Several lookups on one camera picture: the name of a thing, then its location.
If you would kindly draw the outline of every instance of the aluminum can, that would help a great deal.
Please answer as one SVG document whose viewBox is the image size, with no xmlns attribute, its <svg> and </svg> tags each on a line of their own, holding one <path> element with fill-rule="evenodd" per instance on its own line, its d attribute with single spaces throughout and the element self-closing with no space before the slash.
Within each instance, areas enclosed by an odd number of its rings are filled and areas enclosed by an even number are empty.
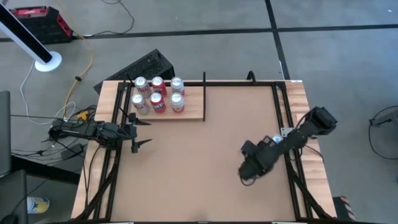
<svg viewBox="0 0 398 224">
<path fill-rule="evenodd" d="M 137 108 L 139 114 L 147 114 L 149 112 L 149 105 L 141 94 L 134 94 L 131 97 L 131 103 Z"/>
<path fill-rule="evenodd" d="M 150 96 L 150 103 L 154 107 L 156 113 L 163 113 L 166 111 L 166 104 L 164 103 L 164 98 L 160 93 L 153 93 Z"/>
<path fill-rule="evenodd" d="M 172 87 L 173 93 L 181 93 L 183 96 L 185 96 L 184 81 L 182 78 L 172 78 L 170 86 Z"/>
<path fill-rule="evenodd" d="M 184 97 L 181 93 L 172 93 L 170 103 L 175 113 L 182 113 L 185 109 Z"/>
<path fill-rule="evenodd" d="M 149 84 L 144 77 L 137 77 L 134 82 L 138 93 L 140 93 L 144 98 L 149 98 L 152 94 L 152 90 L 150 90 Z"/>
<path fill-rule="evenodd" d="M 163 78 L 155 77 L 152 79 L 152 88 L 155 93 L 160 93 L 163 97 L 167 95 L 166 84 Z"/>
</svg>

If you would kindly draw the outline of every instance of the concrete floor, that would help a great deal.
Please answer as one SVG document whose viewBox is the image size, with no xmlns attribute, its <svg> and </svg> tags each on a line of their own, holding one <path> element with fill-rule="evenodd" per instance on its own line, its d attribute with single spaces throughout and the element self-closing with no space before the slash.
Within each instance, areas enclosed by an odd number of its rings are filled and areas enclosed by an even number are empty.
<svg viewBox="0 0 398 224">
<path fill-rule="evenodd" d="M 83 34 L 111 29 L 121 32 L 130 18 L 119 5 L 97 0 L 61 1 Z M 263 0 L 134 0 L 123 1 L 135 18 L 130 32 L 195 29 L 270 28 Z M 398 23 L 394 0 L 272 0 L 278 27 L 352 26 Z M 6 6 L 50 5 L 52 0 L 11 0 Z M 368 144 L 368 119 L 379 110 L 397 104 L 395 52 L 396 29 L 280 33 L 291 79 L 303 80 L 311 106 L 326 106 L 338 119 L 337 129 L 320 138 L 325 167 L 334 196 L 345 195 L 357 219 L 396 223 L 398 213 L 398 162 L 372 153 Z M 159 49 L 174 65 L 176 75 L 199 79 L 245 78 L 253 70 L 257 79 L 280 80 L 279 59 L 272 33 L 140 37 L 90 40 L 95 64 L 75 90 L 71 100 L 79 107 L 96 104 L 92 86 Z M 73 77 L 88 64 L 90 55 L 80 40 L 49 45 L 63 56 L 60 68 L 50 73 L 33 71 L 25 86 L 31 115 L 52 116 L 62 107 Z M 19 86 L 32 59 L 15 43 L 0 43 L 0 90 L 9 90 L 12 113 L 25 114 Z M 37 151 L 48 146 L 48 126 L 12 119 L 13 149 Z M 396 129 L 387 124 L 373 130 L 374 144 L 382 154 L 398 157 Z M 81 167 L 81 159 L 57 164 L 68 170 Z M 30 177 L 33 189 L 40 179 Z M 47 182 L 33 195 L 48 196 L 50 210 L 32 215 L 31 223 L 66 220 L 76 186 Z"/>
</svg>

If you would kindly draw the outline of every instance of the wooden tabletop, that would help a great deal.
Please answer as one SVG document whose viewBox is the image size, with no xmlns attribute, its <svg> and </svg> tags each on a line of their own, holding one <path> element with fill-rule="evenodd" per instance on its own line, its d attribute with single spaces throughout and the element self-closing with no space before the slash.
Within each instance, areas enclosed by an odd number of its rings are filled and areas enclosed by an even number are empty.
<svg viewBox="0 0 398 224">
<path fill-rule="evenodd" d="M 101 95 L 98 100 L 98 107 L 95 116 L 95 120 L 97 121 L 111 121 L 114 100 L 116 98 L 116 89 L 117 89 L 118 81 L 105 81 L 103 83 Z M 294 124 L 296 124 L 299 119 L 310 110 L 307 97 L 305 95 L 305 90 L 303 83 L 301 81 L 286 81 L 287 94 L 289 98 L 290 110 L 292 112 L 292 117 Z M 287 127 L 287 119 L 286 113 L 284 109 L 284 101 L 282 99 L 281 92 L 279 92 L 279 100 L 282 109 L 282 116 L 284 118 L 285 127 Z M 319 145 L 317 140 L 309 140 L 308 144 L 310 147 L 319 150 Z M 88 173 L 88 169 L 90 166 L 90 162 L 93 158 L 93 154 L 98 148 L 98 143 L 94 141 L 90 141 L 85 157 L 85 169 L 86 173 Z M 98 185 L 100 182 L 101 170 L 103 166 L 105 155 L 105 149 L 99 149 L 96 153 L 93 164 L 91 167 L 91 177 L 90 177 L 90 187 L 88 189 L 88 199 L 89 201 L 93 198 L 95 193 L 98 190 Z M 336 216 L 325 167 L 323 165 L 323 161 L 319 155 L 314 154 L 313 152 L 304 149 L 303 155 L 301 157 L 305 180 L 307 182 L 307 188 L 312 193 L 317 202 L 323 207 L 323 209 L 329 213 L 331 216 Z M 101 203 L 101 213 L 99 217 L 104 217 L 106 204 L 108 201 L 108 190 L 105 192 L 103 196 L 103 201 Z M 303 204 L 302 194 L 297 188 L 298 200 L 300 204 L 301 216 L 305 216 L 305 207 Z M 72 210 L 72 218 L 78 216 L 85 207 L 85 181 L 84 175 L 81 174 L 80 183 L 78 186 L 78 190 L 76 193 L 75 204 Z"/>
</svg>

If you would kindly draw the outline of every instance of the black box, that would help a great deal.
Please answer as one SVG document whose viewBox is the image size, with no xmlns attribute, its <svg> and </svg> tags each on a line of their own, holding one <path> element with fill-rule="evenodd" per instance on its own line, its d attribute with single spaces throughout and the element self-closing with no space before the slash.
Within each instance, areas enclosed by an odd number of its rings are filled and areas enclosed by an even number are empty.
<svg viewBox="0 0 398 224">
<path fill-rule="evenodd" d="M 126 68 L 116 72 L 106 80 L 135 80 L 137 77 L 144 77 L 151 80 L 154 77 L 162 77 L 164 80 L 171 80 L 174 74 L 173 65 L 162 55 L 159 50 L 155 49 L 149 54 L 136 60 Z M 94 90 L 101 93 L 102 82 L 94 86 Z"/>
<path fill-rule="evenodd" d="M 11 13 L 42 44 L 61 44 L 72 41 L 73 31 L 58 10 L 47 6 L 20 7 Z"/>
</svg>

